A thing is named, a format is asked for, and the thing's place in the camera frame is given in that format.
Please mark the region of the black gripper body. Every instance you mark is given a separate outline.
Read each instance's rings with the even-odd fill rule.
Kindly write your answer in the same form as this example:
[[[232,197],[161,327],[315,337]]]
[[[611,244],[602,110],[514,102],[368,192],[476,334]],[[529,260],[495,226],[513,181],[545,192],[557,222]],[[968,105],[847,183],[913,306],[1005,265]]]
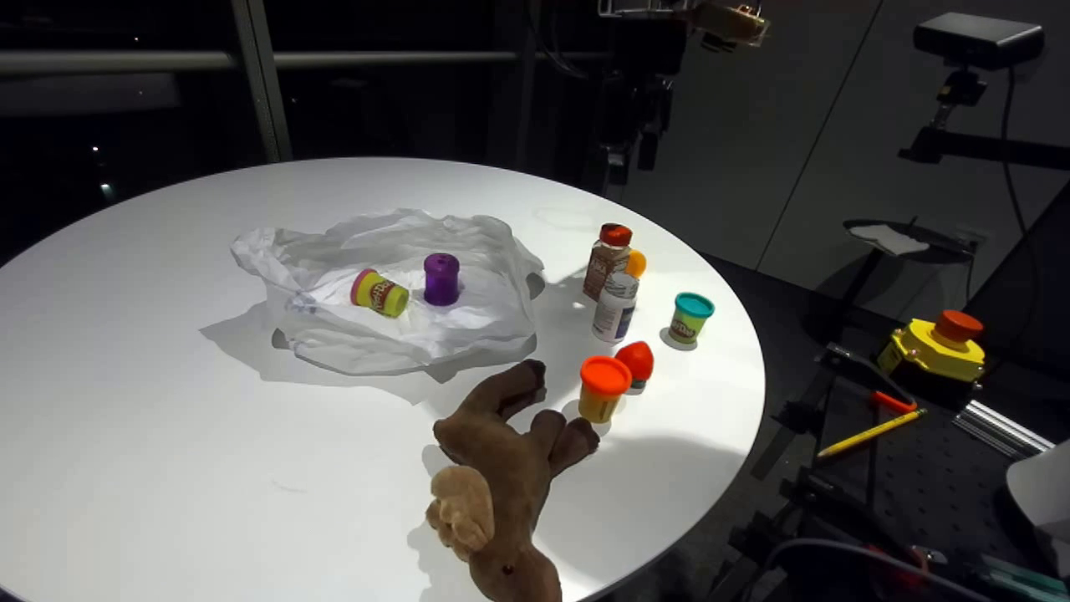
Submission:
[[[611,55],[604,133],[633,139],[657,133],[676,76],[671,47],[624,42]]]

